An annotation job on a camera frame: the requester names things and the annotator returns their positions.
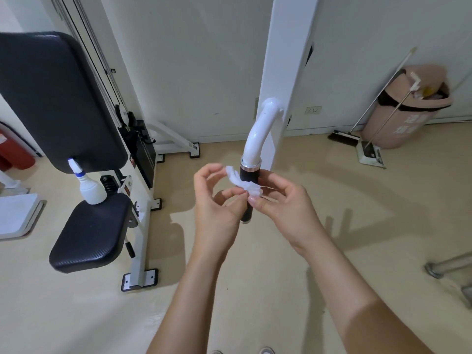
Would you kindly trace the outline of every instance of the white tissue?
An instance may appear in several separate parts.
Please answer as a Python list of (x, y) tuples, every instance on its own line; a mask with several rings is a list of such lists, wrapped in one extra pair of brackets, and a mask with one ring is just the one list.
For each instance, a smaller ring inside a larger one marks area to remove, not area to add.
[(244, 190), (247, 190), (250, 196), (261, 196), (263, 190), (260, 185), (257, 185), (251, 181), (243, 181), (239, 177), (239, 174), (232, 166), (226, 167), (226, 173), (228, 174), (228, 179), (236, 186), (242, 187)]

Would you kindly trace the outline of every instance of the finger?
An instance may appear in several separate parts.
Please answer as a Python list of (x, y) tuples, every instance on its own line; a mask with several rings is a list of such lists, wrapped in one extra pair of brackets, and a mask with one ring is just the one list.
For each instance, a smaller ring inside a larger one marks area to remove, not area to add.
[(276, 211), (280, 204), (266, 200), (259, 196), (249, 196), (247, 201), (251, 204), (253, 208), (257, 211), (269, 216), (271, 219), (276, 215)]
[(261, 169), (259, 173), (259, 184), (277, 189), (283, 195), (286, 195), (286, 191), (294, 186), (291, 181), (281, 177), (279, 174), (264, 169)]
[(286, 197), (275, 189), (272, 189), (270, 187), (263, 187), (262, 190), (264, 196), (270, 197), (271, 199), (275, 199), (278, 202), (284, 202), (286, 200)]
[(245, 192), (246, 190), (235, 186), (230, 189), (218, 191), (216, 195), (213, 196), (213, 201), (215, 201), (218, 205), (223, 205), (226, 200), (231, 199), (233, 196), (241, 195)]
[(201, 196), (211, 197), (212, 191), (209, 190), (207, 185), (207, 178), (223, 168), (221, 164), (207, 164), (202, 167), (193, 176), (193, 186), (195, 188), (195, 197), (198, 199)]
[(244, 192), (241, 195), (238, 195), (236, 199), (231, 202), (227, 207), (230, 209), (233, 214), (238, 216), (238, 218), (241, 218), (244, 214), (244, 211), (247, 209), (247, 198), (249, 197), (249, 194), (247, 192)]
[(211, 174), (209, 176), (209, 178), (207, 179), (208, 190), (210, 190), (210, 192), (213, 193), (213, 188), (215, 187), (215, 185), (218, 183), (218, 181), (220, 181), (226, 175), (227, 174), (226, 174), (226, 169), (225, 168), (221, 169), (218, 172), (215, 172), (215, 173)]

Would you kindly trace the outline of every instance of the hand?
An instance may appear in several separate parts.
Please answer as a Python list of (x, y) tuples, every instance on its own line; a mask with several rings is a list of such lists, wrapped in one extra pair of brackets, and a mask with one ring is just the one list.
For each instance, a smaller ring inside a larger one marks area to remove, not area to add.
[(267, 170), (261, 170), (259, 185), (266, 186), (263, 196), (275, 201), (250, 196), (249, 203), (269, 216), (295, 251), (305, 256), (316, 235), (325, 234), (305, 188)]
[[(233, 245), (239, 220), (246, 211), (248, 193), (239, 188), (221, 190), (213, 196), (213, 188), (226, 176), (221, 164), (207, 164), (193, 177), (195, 187), (195, 244), (192, 253), (197, 256), (224, 261)], [(236, 199), (224, 205), (225, 201)]]

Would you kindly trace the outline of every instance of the shoe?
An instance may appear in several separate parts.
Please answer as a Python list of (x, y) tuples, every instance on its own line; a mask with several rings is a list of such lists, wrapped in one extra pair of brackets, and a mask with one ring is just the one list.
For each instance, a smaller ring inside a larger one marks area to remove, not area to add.
[(272, 348), (269, 348), (268, 346), (265, 346), (261, 349), (259, 354), (275, 354), (275, 351), (273, 351)]

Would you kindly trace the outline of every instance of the white spray bottle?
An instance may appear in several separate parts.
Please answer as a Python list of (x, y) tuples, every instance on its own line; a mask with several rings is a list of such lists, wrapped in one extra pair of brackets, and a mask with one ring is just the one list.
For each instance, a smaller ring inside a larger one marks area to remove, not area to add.
[(104, 202), (107, 198), (107, 192), (105, 191), (105, 188), (100, 183), (98, 183), (98, 181), (89, 178), (74, 159), (69, 159), (68, 161), (70, 168), (74, 172), (77, 179), (80, 181), (80, 192), (82, 193), (84, 200), (91, 205)]

